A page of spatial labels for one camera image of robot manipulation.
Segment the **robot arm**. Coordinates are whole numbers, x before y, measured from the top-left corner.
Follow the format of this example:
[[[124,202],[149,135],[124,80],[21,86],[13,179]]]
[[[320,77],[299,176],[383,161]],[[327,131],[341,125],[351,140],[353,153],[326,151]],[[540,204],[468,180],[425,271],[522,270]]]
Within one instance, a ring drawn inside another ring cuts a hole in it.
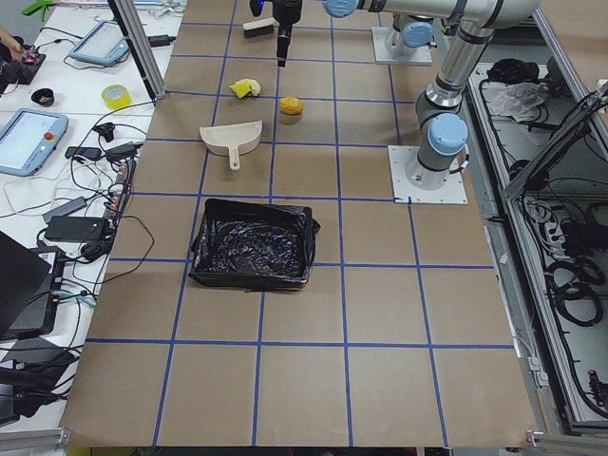
[[[466,124],[455,113],[472,70],[479,62],[496,29],[519,24],[530,16],[538,1],[324,1],[324,10],[343,18],[355,10],[395,14],[459,18],[446,58],[435,81],[417,101],[421,130],[417,155],[406,165],[408,180],[425,190],[441,188],[455,157],[466,144]]]
[[[270,1],[273,18],[278,22],[276,63],[285,67],[293,25],[300,21],[302,1]],[[433,19],[421,15],[394,13],[390,27],[371,31],[376,64],[430,67]]]

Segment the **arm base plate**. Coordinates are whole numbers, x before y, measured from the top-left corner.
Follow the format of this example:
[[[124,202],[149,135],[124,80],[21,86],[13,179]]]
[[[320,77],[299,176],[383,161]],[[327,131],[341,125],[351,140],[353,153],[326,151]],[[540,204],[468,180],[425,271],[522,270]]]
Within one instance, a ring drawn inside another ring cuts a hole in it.
[[[397,31],[393,27],[374,27],[372,42],[375,63],[390,66],[430,67],[432,57],[428,44],[431,39],[432,26],[430,23],[409,23],[402,31]]]
[[[429,171],[418,162],[418,146],[390,145],[389,168],[393,200],[412,204],[467,204],[459,156],[448,170]]]

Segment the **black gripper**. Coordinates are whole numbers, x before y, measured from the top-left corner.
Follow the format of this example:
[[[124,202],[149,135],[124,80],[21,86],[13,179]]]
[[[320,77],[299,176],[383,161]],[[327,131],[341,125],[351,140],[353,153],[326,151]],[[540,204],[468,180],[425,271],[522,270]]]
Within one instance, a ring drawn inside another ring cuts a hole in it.
[[[272,13],[278,22],[276,62],[279,67],[285,67],[293,25],[301,18],[301,0],[275,0]]]

